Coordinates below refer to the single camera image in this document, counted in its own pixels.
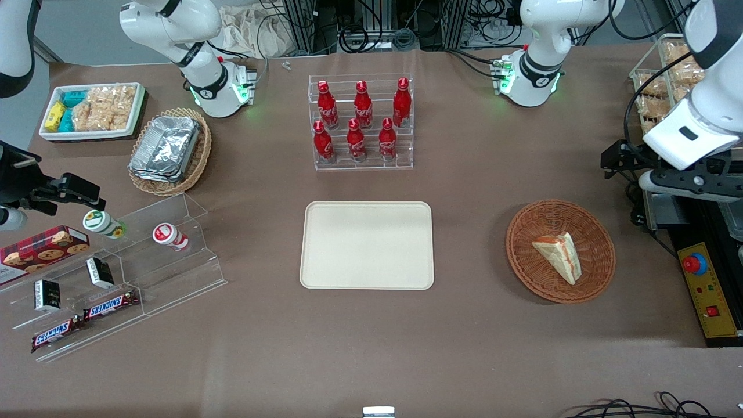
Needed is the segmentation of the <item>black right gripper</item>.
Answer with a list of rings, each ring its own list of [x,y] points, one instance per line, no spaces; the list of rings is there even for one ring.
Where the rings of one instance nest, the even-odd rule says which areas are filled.
[[[27,211],[56,211],[59,203],[77,203],[96,211],[106,209],[100,187],[85,178],[65,172],[47,176],[40,169],[42,158],[1,143],[1,202]]]

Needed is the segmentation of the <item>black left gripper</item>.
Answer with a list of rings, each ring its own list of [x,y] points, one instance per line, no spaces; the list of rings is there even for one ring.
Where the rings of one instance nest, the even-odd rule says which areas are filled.
[[[645,164],[632,153],[626,141],[618,140],[602,152],[601,169],[604,178],[612,178],[616,174],[634,174],[645,169]]]

